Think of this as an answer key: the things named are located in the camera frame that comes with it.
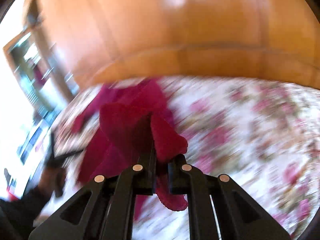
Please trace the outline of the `person's left hand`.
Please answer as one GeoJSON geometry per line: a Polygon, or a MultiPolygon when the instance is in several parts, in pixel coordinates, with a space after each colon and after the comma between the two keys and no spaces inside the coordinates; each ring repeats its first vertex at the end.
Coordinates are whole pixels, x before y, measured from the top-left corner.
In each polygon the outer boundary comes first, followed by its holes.
{"type": "Polygon", "coordinates": [[[61,193],[65,182],[66,170],[63,167],[45,167],[37,187],[47,199],[50,199],[53,192],[58,192],[58,195],[61,193]]]}

